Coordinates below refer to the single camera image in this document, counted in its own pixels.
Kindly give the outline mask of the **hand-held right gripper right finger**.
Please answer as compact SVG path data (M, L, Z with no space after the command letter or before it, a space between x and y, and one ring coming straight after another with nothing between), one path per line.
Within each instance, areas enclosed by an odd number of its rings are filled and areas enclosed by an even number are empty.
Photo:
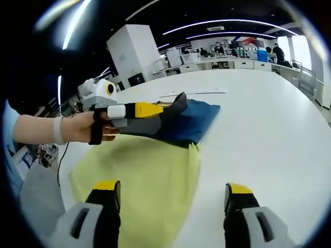
M287 225L244 185L225 185L223 228L226 247L294 246Z

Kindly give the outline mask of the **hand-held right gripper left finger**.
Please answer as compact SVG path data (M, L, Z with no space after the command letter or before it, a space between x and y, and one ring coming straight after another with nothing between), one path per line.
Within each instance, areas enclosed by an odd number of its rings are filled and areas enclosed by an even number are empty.
M56 247L118 247L121 226L121 183L96 184L85 202L71 207L57 221Z

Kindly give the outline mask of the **person's left hand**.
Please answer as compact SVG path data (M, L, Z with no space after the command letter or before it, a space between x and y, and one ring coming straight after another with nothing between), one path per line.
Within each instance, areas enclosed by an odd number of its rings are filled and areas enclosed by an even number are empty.
M92 124L94 112L84 112L66 117L61 120L61 137L66 142L89 143L91 141ZM109 123L103 123L101 131L102 141L113 141L115 135L119 134L119 129L111 126Z

